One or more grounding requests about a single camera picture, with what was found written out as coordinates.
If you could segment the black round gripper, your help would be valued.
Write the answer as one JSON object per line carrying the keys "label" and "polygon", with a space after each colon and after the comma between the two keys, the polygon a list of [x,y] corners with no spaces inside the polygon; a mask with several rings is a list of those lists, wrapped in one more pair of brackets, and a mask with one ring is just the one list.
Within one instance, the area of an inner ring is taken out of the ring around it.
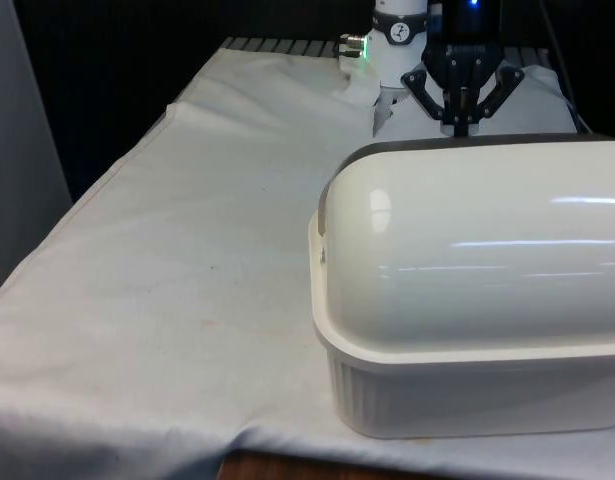
{"label": "black round gripper", "polygon": [[[450,109],[453,90],[467,93],[462,136],[473,136],[523,81],[524,72],[503,63],[499,1],[430,1],[422,67],[404,73],[401,84],[441,131],[455,136],[460,116]],[[483,87],[489,93],[480,100]]]}

